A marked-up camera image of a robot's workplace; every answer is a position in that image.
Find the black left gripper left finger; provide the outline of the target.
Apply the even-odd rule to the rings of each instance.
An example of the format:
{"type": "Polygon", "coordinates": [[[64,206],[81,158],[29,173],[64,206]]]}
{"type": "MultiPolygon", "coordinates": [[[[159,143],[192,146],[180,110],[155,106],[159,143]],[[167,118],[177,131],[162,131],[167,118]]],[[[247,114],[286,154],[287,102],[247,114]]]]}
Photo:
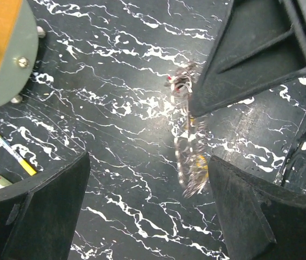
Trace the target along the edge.
{"type": "Polygon", "coordinates": [[[89,175],[84,152],[0,189],[0,259],[67,259],[89,175]]]}

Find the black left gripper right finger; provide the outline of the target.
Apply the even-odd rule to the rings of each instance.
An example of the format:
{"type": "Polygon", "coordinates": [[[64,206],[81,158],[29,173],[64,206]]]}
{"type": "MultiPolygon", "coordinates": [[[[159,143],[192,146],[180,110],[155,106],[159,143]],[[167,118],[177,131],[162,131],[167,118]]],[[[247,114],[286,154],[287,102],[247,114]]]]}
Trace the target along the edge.
{"type": "Polygon", "coordinates": [[[306,196],[213,156],[209,181],[230,259],[306,259],[306,196]]]}

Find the yellow and white pen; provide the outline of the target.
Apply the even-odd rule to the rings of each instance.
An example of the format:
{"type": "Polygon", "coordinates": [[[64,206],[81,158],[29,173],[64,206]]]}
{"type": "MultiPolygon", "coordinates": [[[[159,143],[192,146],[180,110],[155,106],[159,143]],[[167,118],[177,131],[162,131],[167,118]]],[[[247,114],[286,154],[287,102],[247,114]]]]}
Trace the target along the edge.
{"type": "Polygon", "coordinates": [[[33,176],[37,173],[37,171],[33,169],[33,167],[20,154],[18,154],[1,135],[0,144],[11,156],[15,158],[15,160],[20,164],[20,166],[26,171],[28,175],[33,176]]]}

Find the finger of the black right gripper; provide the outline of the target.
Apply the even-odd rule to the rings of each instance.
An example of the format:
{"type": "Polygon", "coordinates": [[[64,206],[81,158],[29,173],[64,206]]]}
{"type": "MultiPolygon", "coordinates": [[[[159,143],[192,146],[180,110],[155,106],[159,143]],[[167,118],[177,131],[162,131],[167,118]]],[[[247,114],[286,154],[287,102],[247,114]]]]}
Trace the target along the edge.
{"type": "Polygon", "coordinates": [[[306,74],[306,1],[229,1],[189,100],[199,117],[306,74]]]}

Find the round three-colour drawer cabinet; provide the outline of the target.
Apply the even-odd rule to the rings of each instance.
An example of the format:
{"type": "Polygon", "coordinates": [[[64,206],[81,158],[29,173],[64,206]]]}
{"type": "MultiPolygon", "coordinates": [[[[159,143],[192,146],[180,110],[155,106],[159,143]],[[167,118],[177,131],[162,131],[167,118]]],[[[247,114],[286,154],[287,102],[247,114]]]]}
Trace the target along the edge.
{"type": "Polygon", "coordinates": [[[0,1],[0,106],[27,84],[43,37],[28,1],[0,1]]]}

